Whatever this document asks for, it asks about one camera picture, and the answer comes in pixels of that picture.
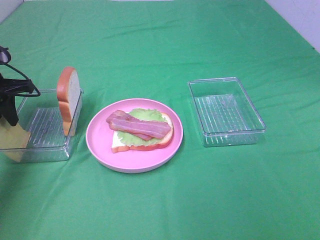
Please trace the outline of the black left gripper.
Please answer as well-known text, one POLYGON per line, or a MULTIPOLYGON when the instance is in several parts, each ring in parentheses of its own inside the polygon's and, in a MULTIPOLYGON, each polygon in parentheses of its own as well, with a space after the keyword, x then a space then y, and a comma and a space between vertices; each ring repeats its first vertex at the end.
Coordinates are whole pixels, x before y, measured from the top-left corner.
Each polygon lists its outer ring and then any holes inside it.
POLYGON ((6 66, 23 77, 23 79, 5 78, 0 75, 0 117, 12 126, 19 118, 16 110, 15 96, 34 97, 34 84, 23 72, 9 64, 12 57, 8 47, 0 47, 0 65, 6 66))

